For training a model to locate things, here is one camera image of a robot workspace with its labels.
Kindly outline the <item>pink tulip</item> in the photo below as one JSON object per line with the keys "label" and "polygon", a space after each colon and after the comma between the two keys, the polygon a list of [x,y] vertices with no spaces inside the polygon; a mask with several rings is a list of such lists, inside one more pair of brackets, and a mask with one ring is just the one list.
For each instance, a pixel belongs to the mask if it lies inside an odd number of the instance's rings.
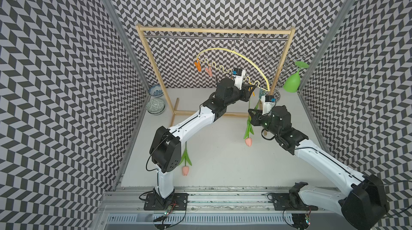
{"label": "pink tulip", "polygon": [[179,165],[182,165],[182,175],[187,176],[190,171],[190,166],[192,166],[192,162],[188,155],[187,143],[185,143],[185,149],[183,151],[183,155],[181,156]]}
{"label": "pink tulip", "polygon": [[251,134],[254,135],[254,131],[253,131],[253,126],[251,124],[251,116],[249,116],[248,119],[247,119],[246,130],[245,130],[245,134],[244,134],[244,141],[245,141],[245,144],[248,147],[251,147],[252,143],[253,143],[253,140],[250,137]]}

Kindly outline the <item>yellow clip hanger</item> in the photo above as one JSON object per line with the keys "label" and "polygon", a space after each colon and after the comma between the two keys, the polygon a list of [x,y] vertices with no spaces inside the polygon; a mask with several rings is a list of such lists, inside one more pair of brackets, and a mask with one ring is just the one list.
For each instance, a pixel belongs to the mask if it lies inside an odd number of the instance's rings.
{"label": "yellow clip hanger", "polygon": [[232,74],[232,70],[234,69],[234,67],[230,69],[229,67],[224,66],[222,63],[218,63],[216,59],[211,59],[209,57],[204,57],[204,58],[202,57],[206,53],[215,52],[215,51],[218,53],[219,52],[228,53],[232,57],[236,57],[238,60],[240,60],[238,65],[246,65],[247,68],[252,68],[252,71],[258,73],[259,78],[254,79],[252,76],[250,76],[246,72],[246,77],[244,78],[244,82],[246,82],[247,84],[251,84],[251,85],[257,85],[258,88],[264,89],[267,92],[269,92],[269,87],[271,86],[271,83],[269,82],[269,79],[266,77],[264,71],[250,58],[247,58],[245,55],[242,55],[241,53],[235,50],[231,50],[231,49],[227,49],[223,47],[211,47],[211,48],[203,49],[195,56],[192,63],[194,64],[195,61],[198,61],[201,63],[202,69],[204,66],[206,67],[210,66],[213,70],[220,71],[223,74]]}

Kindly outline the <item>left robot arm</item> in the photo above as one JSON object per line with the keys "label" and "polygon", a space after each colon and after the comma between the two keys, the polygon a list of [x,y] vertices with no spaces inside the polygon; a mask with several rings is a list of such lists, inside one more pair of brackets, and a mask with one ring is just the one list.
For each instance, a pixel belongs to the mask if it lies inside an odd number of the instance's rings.
{"label": "left robot arm", "polygon": [[207,100],[200,104],[199,110],[191,117],[170,128],[159,127],[149,149],[149,159],[157,171],[157,185],[154,192],[161,200],[174,194],[173,170],[184,154],[182,145],[204,127],[214,123],[227,111],[227,107],[238,101],[248,102],[256,86],[233,79],[221,80]]}

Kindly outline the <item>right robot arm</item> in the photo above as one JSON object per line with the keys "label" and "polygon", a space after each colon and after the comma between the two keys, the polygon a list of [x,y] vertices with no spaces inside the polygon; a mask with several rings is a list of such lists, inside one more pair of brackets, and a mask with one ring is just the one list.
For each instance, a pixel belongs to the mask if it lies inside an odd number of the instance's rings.
{"label": "right robot arm", "polygon": [[364,175],[324,152],[307,135],[293,128],[286,106],[274,106],[269,112],[249,109],[253,126],[273,134],[285,151],[300,158],[326,176],[337,191],[296,183],[289,190],[293,209],[316,206],[342,216],[357,230],[369,230],[389,212],[387,194],[380,178]]}

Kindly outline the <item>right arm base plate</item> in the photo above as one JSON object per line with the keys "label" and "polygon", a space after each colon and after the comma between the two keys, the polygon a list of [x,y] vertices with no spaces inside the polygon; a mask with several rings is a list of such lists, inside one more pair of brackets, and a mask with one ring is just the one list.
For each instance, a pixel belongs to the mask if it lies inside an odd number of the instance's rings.
{"label": "right arm base plate", "polygon": [[303,203],[298,195],[291,193],[269,193],[267,198],[272,202],[275,211],[317,211],[317,206]]}

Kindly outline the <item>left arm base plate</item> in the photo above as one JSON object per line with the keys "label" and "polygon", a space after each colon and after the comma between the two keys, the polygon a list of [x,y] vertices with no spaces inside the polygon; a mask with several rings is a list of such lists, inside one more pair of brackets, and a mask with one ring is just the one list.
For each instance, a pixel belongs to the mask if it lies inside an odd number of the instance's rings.
{"label": "left arm base plate", "polygon": [[173,211],[185,211],[188,203],[188,193],[172,193],[167,198],[162,198],[156,192],[147,194],[144,202],[145,211],[166,211],[169,206]]}

